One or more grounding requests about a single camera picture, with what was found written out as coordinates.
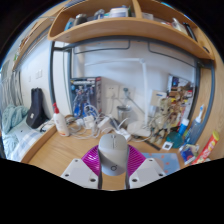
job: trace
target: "shelf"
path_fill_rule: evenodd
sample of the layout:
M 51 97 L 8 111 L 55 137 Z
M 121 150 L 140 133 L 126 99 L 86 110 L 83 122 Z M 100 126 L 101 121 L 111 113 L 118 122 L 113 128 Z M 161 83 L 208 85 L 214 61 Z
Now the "shelf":
M 73 5 L 68 9 L 63 10 L 58 14 L 48 33 L 48 39 L 51 41 L 61 41 L 65 43 L 75 43 L 82 40 L 87 40 L 96 37 L 114 36 L 114 35 L 130 35 L 147 37 L 173 44 L 192 55 L 201 59 L 214 60 L 213 54 L 208 53 L 198 42 L 190 36 L 157 21 L 147 20 L 142 18 L 141 12 L 149 12 L 149 9 L 143 4 L 143 0 L 87 0 L 77 5 Z M 181 13 L 164 6 L 158 2 L 151 2 L 151 13 L 156 13 L 157 17 L 168 19 L 167 13 L 173 12 L 175 18 L 180 22 L 186 21 L 192 28 L 198 29 L 197 26 Z M 105 18 L 100 20 L 89 21 L 78 26 L 72 27 L 64 31 L 69 18 L 75 18 L 80 13 L 87 14 L 87 17 L 93 16 L 94 13 L 103 8 L 105 12 L 113 7 L 120 5 L 131 5 L 132 13 L 136 17 L 120 17 L 120 18 Z

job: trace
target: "table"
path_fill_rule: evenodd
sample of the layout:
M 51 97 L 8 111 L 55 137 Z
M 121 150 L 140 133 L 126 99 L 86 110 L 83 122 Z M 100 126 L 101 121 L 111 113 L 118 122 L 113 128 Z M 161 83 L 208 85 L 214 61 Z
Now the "table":
M 59 177 L 74 158 L 82 158 L 93 146 L 98 145 L 100 137 L 102 136 L 101 134 L 96 139 L 90 138 L 86 140 L 76 139 L 74 136 L 62 137 L 56 131 L 55 126 L 48 131 L 48 133 L 50 132 L 53 132 L 51 137 L 46 140 L 27 163 Z M 158 151 L 145 142 L 129 141 L 128 144 L 134 146 L 142 153 L 176 153 L 180 169 L 186 167 L 178 149 L 172 148 L 169 151 L 161 149 Z M 106 174 L 102 174 L 102 176 L 102 190 L 124 189 L 125 173 L 115 177 Z

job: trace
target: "curtain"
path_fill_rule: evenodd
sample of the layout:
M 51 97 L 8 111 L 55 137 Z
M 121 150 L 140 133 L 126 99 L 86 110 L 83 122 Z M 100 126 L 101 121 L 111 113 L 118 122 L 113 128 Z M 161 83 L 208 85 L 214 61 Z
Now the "curtain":
M 11 76 L 0 82 L 0 129 L 2 127 L 2 114 L 9 104 L 23 105 L 20 72 L 14 71 Z

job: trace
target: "bag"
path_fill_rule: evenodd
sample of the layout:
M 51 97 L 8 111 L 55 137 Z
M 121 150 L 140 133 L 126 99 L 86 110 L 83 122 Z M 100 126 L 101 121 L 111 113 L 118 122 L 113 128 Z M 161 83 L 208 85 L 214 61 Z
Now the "bag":
M 47 117 L 43 109 L 43 92 L 42 89 L 31 89 L 31 107 L 28 111 L 26 123 L 29 127 L 36 129 L 42 125 Z

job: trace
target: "cardboard box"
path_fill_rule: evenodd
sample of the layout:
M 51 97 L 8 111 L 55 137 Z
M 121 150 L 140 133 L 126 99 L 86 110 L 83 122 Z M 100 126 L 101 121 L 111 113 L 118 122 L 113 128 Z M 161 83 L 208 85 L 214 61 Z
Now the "cardboard box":
M 85 113 L 84 107 L 87 105 L 94 106 L 101 113 L 101 77 L 72 78 L 70 91 L 72 111 L 76 119 L 96 115 L 91 107 L 87 107 L 88 113 Z

